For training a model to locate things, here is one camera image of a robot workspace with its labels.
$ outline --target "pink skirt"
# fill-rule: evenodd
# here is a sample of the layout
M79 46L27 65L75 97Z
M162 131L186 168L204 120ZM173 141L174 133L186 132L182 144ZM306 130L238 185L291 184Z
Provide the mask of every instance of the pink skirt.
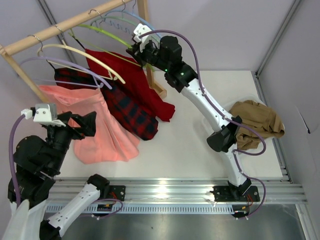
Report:
M139 154L139 139L124 129L110 114L100 89L70 90L60 86L39 86L48 99L56 104L58 113L71 111L84 116L96 111L96 133L74 141L74 153L84 164L105 161L128 161ZM72 119L68 123L79 127Z

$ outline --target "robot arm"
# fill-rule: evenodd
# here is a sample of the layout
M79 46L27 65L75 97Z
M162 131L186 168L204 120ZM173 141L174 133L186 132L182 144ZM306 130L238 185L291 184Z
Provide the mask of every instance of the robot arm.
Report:
M142 66L148 63L164 71L168 84L188 98L208 120L213 129L213 134L207 138L207 143L223 159L231 194L235 200L238 200L240 196L247 192L251 186L251 181L239 172L233 155L233 150L237 148L236 134L239 127L228 122L225 118L232 119L238 123L242 123L242 119L239 116L233 117L220 106L209 92L206 92L206 96L209 97L220 112L224 113L224 116L221 116L212 108L200 89L197 73L191 66L183 62L182 47L176 37L162 37L159 47L157 47L152 42L150 35L140 37L150 31L151 29L148 26L140 23L133 32L132 40L135 44L132 45L132 48L126 50L127 53L133 56Z
M13 180L9 182L8 198L12 218L3 240L60 240L72 222L90 204L98 199L106 199L110 192L110 182L95 174L91 176L82 191L59 213L43 220L49 191L60 174L71 140L93 137L96 133L96 112L85 116L65 112L57 115L53 103L37 104L35 108L21 112L26 119L32 118L47 129L47 138L32 135L22 139L13 155L16 163L16 178L22 204L17 208L16 191ZM79 127L68 125L73 119ZM21 225L14 223L23 220Z

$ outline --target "white tabletop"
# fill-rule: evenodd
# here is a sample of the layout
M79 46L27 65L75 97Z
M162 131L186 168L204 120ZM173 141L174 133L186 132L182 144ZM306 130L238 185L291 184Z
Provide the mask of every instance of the white tabletop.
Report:
M83 164L73 148L66 154L59 177L89 177L100 174L109 178L226 178L224 163L206 142L204 117L184 96L171 88L163 72L155 78L167 89L165 101L175 105L171 122L159 121L152 140L141 140L139 155L129 162ZM257 96L250 71L201 71L206 89L223 106L247 96ZM244 171L251 177L280 179L282 172L272 141L260 156L241 155Z

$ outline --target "metal floor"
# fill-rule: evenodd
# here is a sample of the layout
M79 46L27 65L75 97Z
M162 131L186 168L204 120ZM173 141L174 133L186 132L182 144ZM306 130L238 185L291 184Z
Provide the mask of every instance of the metal floor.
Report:
M78 218L62 240L305 240L295 205L264 205L249 220L231 215L116 214Z

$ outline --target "tan cloth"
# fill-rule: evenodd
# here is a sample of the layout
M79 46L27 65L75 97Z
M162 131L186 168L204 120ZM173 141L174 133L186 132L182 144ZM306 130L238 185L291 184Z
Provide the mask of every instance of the tan cloth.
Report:
M237 101L230 110L236 117L242 118L242 123L258 132L264 139L270 137L280 138L285 134L284 125L277 113L262 103L252 100ZM236 135L237 147L241 150L256 149L261 142L251 131L240 127Z

